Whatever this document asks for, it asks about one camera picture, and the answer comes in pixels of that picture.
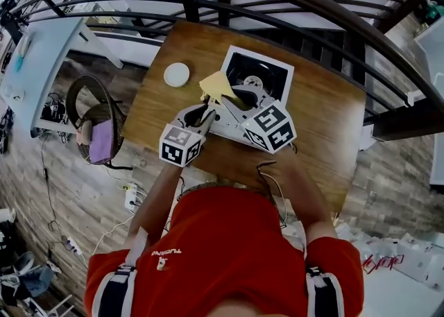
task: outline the white circular lid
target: white circular lid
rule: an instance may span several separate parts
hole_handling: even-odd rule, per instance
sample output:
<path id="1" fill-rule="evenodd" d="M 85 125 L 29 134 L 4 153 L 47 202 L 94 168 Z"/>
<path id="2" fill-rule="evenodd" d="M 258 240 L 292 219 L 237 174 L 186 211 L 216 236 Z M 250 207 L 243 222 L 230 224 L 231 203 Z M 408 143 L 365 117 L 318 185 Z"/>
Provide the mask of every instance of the white circular lid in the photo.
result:
<path id="1" fill-rule="evenodd" d="M 189 78 L 189 69 L 183 63 L 173 63 L 165 69 L 164 80 L 172 87 L 183 86 Z"/>

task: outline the yellow object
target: yellow object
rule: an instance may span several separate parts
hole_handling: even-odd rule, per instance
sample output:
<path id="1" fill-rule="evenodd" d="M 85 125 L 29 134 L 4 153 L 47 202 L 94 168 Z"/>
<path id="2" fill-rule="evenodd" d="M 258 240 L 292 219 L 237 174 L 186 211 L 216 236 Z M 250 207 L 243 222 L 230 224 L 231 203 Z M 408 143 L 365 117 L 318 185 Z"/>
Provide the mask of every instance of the yellow object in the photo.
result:
<path id="1" fill-rule="evenodd" d="M 228 81 L 226 74 L 222 71 L 217 71 L 205 78 L 199 82 L 199 85 L 206 94 L 215 98 L 219 103 L 222 103 L 222 95 L 232 98 L 235 102 L 241 101 L 231 89 L 230 82 Z"/>

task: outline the red shirt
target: red shirt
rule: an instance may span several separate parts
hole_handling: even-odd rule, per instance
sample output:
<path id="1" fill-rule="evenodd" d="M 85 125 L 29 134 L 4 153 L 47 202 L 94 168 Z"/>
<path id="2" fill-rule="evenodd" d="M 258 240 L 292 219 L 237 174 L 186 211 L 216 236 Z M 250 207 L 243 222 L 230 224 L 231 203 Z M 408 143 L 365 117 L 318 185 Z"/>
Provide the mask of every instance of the red shirt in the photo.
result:
<path id="1" fill-rule="evenodd" d="M 127 254 L 120 250 L 90 259 L 88 316 L 101 280 Z M 231 187 L 200 189 L 180 200 L 169 233 L 137 261 L 132 316 L 206 316 L 229 298 L 247 300 L 263 314 L 306 316 L 306 264 L 335 274 L 345 315 L 359 314 L 363 275 L 359 253 L 350 243 L 316 239 L 304 261 L 282 236 L 276 208 L 263 196 Z"/>

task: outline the pink cloth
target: pink cloth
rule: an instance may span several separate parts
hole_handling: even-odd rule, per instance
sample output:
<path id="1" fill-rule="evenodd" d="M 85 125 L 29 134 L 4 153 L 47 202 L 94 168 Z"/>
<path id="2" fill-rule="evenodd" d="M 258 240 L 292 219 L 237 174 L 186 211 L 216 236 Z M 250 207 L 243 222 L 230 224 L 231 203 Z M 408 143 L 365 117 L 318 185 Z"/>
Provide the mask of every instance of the pink cloth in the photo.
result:
<path id="1" fill-rule="evenodd" d="M 89 161 L 97 163 L 111 159 L 112 122 L 102 122 L 92 128 L 92 141 L 89 145 Z"/>

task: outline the power strip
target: power strip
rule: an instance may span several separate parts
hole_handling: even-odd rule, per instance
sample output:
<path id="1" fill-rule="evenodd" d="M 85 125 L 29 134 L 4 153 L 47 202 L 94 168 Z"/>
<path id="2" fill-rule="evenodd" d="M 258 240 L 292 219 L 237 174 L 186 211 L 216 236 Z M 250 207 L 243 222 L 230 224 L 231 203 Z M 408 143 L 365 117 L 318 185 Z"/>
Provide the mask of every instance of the power strip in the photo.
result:
<path id="1" fill-rule="evenodd" d="M 74 241 L 71 237 L 68 237 L 68 244 L 71 245 L 72 248 L 74 248 L 73 252 L 77 255 L 82 255 L 82 250 L 80 250 L 80 247 L 78 246 L 77 242 Z"/>
<path id="2" fill-rule="evenodd" d="M 135 203 L 137 200 L 137 190 L 139 187 L 134 182 L 126 185 L 126 193 L 125 193 L 125 207 L 130 211 L 134 212 L 136 209 L 136 205 L 131 204 L 131 202 Z"/>

